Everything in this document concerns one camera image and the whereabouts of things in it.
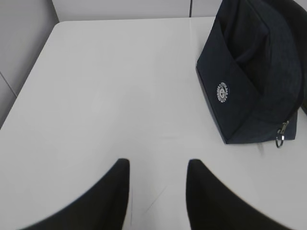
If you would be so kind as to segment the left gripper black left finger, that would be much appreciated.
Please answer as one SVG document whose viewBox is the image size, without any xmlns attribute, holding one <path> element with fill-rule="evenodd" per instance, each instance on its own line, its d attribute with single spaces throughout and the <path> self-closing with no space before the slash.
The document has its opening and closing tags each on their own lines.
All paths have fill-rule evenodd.
<svg viewBox="0 0 307 230">
<path fill-rule="evenodd" d="M 130 192 L 130 161 L 118 159 L 87 192 L 26 230 L 121 230 Z"/>
</svg>

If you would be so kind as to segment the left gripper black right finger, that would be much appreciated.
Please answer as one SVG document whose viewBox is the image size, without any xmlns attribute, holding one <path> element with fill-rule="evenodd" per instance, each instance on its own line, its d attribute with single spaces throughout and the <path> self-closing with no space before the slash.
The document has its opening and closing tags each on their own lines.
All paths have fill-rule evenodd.
<svg viewBox="0 0 307 230">
<path fill-rule="evenodd" d="M 198 160 L 187 168 L 187 213 L 193 230 L 285 230 L 228 189 Z"/>
</svg>

